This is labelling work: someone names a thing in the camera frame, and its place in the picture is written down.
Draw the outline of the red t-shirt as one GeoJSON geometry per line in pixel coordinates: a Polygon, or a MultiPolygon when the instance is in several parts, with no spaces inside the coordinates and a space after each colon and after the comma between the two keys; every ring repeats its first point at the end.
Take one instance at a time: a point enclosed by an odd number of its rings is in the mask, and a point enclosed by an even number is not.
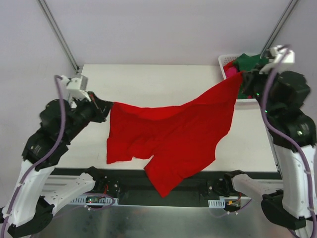
{"type": "Polygon", "coordinates": [[[161,197],[168,196],[215,160],[217,144],[230,131],[241,84],[238,73],[180,106],[114,103],[106,162],[147,159],[147,177],[161,197]]]}

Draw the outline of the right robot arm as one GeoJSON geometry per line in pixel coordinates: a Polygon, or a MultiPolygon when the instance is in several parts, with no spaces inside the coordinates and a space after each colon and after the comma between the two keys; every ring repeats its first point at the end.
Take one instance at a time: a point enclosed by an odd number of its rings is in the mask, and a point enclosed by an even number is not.
{"type": "Polygon", "coordinates": [[[314,156],[317,128],[301,110],[310,94],[305,77],[293,71],[261,74],[255,69],[242,73],[243,93],[260,105],[264,124],[275,150],[283,189],[275,190],[250,178],[245,172],[228,172],[216,192],[229,197],[242,193],[261,204],[273,224],[299,231],[317,224],[314,156]]]}

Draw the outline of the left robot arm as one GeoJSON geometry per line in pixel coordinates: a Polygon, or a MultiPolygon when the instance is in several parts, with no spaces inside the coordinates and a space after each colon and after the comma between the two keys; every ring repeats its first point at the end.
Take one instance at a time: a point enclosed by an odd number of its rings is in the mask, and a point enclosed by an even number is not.
{"type": "Polygon", "coordinates": [[[42,189],[55,170],[71,141],[90,123],[102,123],[114,105],[88,92],[85,99],[76,99],[72,108],[65,99],[47,103],[40,113],[40,128],[29,137],[22,152],[22,164],[15,191],[8,204],[0,210],[3,227],[1,237],[8,232],[13,238],[22,238],[43,230],[54,215],[70,201],[83,193],[103,193],[105,176],[95,167],[89,167],[64,188],[43,195],[42,189]]]}

